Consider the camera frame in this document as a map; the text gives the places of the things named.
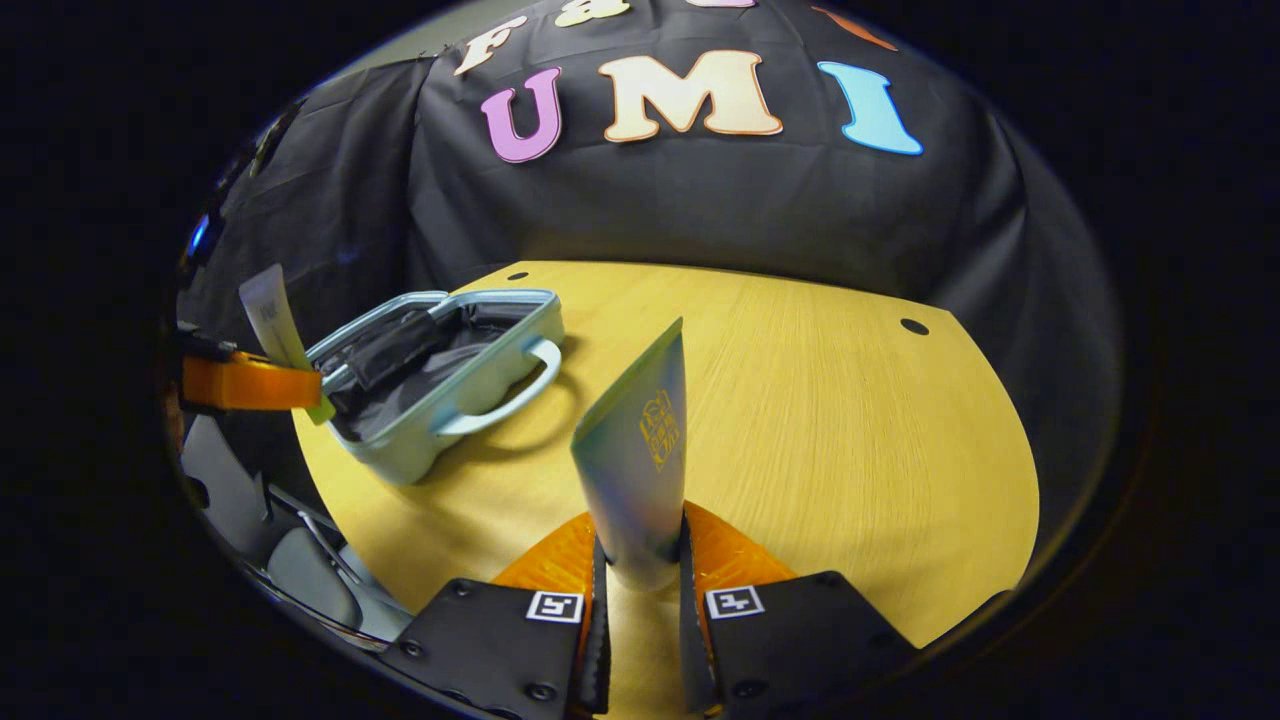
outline screw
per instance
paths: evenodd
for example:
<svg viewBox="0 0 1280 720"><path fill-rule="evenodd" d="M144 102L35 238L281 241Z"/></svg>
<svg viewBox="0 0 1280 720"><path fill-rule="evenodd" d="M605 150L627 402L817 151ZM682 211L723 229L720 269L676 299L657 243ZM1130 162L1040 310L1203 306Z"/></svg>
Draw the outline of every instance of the screw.
<svg viewBox="0 0 1280 720"><path fill-rule="evenodd" d="M769 685L762 683L760 680L742 680L741 683L733 685L733 696L741 698L753 698L764 693L764 689Z"/></svg>
<svg viewBox="0 0 1280 720"><path fill-rule="evenodd" d="M556 700L556 688L548 685L547 683L534 683L525 688L525 694L538 702L548 702Z"/></svg>

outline white tube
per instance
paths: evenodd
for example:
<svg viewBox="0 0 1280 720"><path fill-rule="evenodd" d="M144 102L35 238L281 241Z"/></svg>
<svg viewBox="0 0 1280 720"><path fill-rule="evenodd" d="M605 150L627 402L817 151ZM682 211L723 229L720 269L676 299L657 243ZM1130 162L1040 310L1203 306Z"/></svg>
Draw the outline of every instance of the white tube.
<svg viewBox="0 0 1280 720"><path fill-rule="evenodd" d="M276 365L298 370L312 370L307 351L293 323L293 311L284 292L284 268L279 263L244 281L239 287L241 302L262 352ZM320 405L307 407L311 421L320 424L333 418L335 410L329 398L320 396Z"/></svg>
<svg viewBox="0 0 1280 720"><path fill-rule="evenodd" d="M687 443L681 323L586 411L570 445L604 555L634 591L660 591L678 575Z"/></svg>

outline printed logo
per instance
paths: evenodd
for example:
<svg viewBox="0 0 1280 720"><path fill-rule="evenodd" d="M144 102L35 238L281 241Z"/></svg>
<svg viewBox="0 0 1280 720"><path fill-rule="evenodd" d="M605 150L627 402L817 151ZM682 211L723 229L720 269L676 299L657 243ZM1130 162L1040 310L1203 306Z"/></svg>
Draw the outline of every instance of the printed logo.
<svg viewBox="0 0 1280 720"><path fill-rule="evenodd" d="M676 414L671 407L671 396L667 391L659 389L658 396L644 406L644 418L640 419L640 433L645 445L649 446L649 455L654 466L660 471L671 457L671 452L680 445L680 425L676 423Z"/></svg>

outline wooden table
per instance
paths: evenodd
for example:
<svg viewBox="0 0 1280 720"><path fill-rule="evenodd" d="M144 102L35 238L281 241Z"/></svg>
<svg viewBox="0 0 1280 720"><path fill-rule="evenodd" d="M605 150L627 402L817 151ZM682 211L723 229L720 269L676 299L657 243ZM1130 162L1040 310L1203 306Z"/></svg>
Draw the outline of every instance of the wooden table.
<svg viewBox="0 0 1280 720"><path fill-rule="evenodd" d="M527 275L508 279L516 273ZM1038 518L1030 448L950 313L641 264L522 261L462 290L495 287L559 295L563 368L517 415L445 451L420 484L381 483L294 411L333 519L408 610L453 577L492 579L586 510L572 429L681 315L689 500L796 573L844 573L916 647L1021 578ZM676 602L677 591L630 593L611 574L609 717L681 714Z"/></svg>

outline case handle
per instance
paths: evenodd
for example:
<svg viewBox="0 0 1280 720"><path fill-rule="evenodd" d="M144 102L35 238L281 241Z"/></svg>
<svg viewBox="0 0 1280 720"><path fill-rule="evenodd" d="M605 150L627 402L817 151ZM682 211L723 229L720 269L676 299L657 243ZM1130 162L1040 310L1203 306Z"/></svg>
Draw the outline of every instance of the case handle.
<svg viewBox="0 0 1280 720"><path fill-rule="evenodd" d="M511 402L503 405L502 407L490 410L484 415L458 415L451 418L444 423L436 434L440 436L466 436L488 428L489 425L503 420L517 410L529 404L530 400L538 396L538 393L547 389L547 386L552 384L556 375L559 374L561 355L559 347L554 342L547 338L539 338L534 345L525 350L526 355L532 355L547 364L538 379L529 383L529 387L520 391L520 395L511 398Z"/></svg>

